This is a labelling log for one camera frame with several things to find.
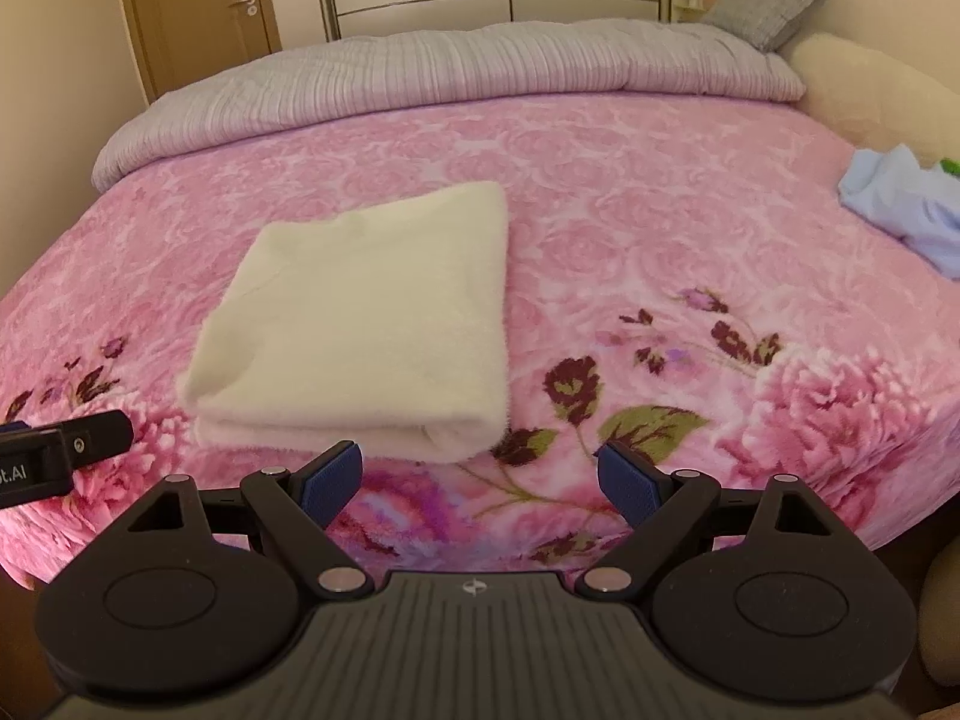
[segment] cream pillow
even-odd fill
[[[797,103],[861,148],[906,143],[929,167],[960,160],[960,95],[878,50],[815,32],[781,52],[806,84]]]
[[[917,620],[920,659],[938,685],[960,685],[960,538],[933,559]]]

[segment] pink floral bedspread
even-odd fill
[[[551,95],[143,167],[0,302],[0,418],[136,425],[69,497],[0,512],[0,565],[49,580],[165,474],[307,461],[195,444],[174,377],[200,322],[267,221],[476,179],[511,204],[512,432],[454,466],[368,459],[336,541],[377,574],[575,570],[625,530],[592,459],[619,437],[725,485],[798,473],[877,547],[960,490],[960,284],[840,208],[851,151],[786,106]]]

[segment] white towel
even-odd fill
[[[271,223],[179,380],[203,443],[454,463],[507,424],[507,210],[462,184]]]

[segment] bed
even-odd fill
[[[49,581],[166,474],[217,488],[306,463],[200,446],[176,403],[244,252],[270,220],[484,179],[510,204],[510,431],[462,463],[366,460],[328,533],[374,574],[572,574],[626,530],[596,480],[608,439],[724,485],[799,474],[872,548],[957,493],[960,285],[840,208],[853,146],[789,104],[803,82],[784,60],[704,25],[614,24],[680,42],[659,64],[607,46],[590,73],[534,66],[526,85],[503,53],[512,70],[473,69],[499,87],[458,91],[439,65],[416,89],[402,71],[347,84],[357,56],[419,38],[354,39],[323,48],[325,80],[302,77],[311,50],[285,52],[118,133],[104,194],[0,302],[0,419],[120,408],[136,442],[66,498],[0,512],[0,565]],[[707,61],[711,42],[725,59]],[[621,60],[646,71],[618,76]]]

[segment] door frame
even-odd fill
[[[136,5],[133,0],[122,0],[124,18],[127,21],[128,32],[130,33],[130,42],[133,46],[133,55],[136,57],[136,69],[140,74],[140,80],[143,83],[143,91],[147,95],[147,102],[152,103],[157,99],[157,86],[150,73],[150,63],[147,61],[147,52],[143,46],[143,35],[140,31],[140,23],[136,18]],[[282,50],[280,45],[280,30],[277,28],[277,14],[274,12],[273,0],[258,0],[260,12],[263,14],[263,23],[267,30],[267,46],[270,53],[276,53]]]

